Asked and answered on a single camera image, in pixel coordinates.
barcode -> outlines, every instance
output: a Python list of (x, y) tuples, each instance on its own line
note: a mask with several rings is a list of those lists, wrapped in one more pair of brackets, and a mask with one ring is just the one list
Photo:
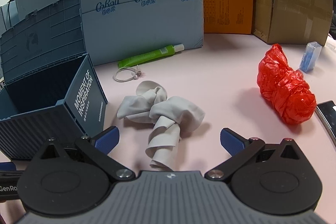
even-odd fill
[(166, 47), (160, 49), (161, 54), (166, 54), (168, 53), (168, 50)]

open box lid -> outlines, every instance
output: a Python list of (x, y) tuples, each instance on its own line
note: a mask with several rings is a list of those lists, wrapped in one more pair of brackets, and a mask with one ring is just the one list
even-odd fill
[(60, 0), (34, 11), (0, 39), (6, 85), (86, 53), (80, 0)]

white tube cap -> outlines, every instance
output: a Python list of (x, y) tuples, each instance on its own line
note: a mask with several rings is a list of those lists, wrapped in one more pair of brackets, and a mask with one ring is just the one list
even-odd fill
[(174, 50), (175, 52), (182, 52), (184, 50), (184, 45), (183, 44), (175, 45)]

gray ribbed surface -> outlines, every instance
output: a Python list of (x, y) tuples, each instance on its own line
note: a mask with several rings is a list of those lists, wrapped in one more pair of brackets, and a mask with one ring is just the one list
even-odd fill
[(0, 150), (10, 159), (28, 160), (51, 137), (72, 143), (83, 135), (64, 105), (0, 122)]
[(326, 224), (312, 211), (292, 217), (254, 211), (237, 200), (226, 184), (206, 180), (198, 171), (146, 171), (135, 181), (118, 183), (101, 205), (80, 216), (48, 219), (28, 213), (18, 221), (43, 223)]

dark blue plastic crate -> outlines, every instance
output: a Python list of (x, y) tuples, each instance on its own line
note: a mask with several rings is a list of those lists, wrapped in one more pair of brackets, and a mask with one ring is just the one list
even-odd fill
[(43, 142), (73, 142), (103, 130), (107, 99), (81, 28), (80, 0), (29, 14), (0, 40), (0, 150), (31, 159)]

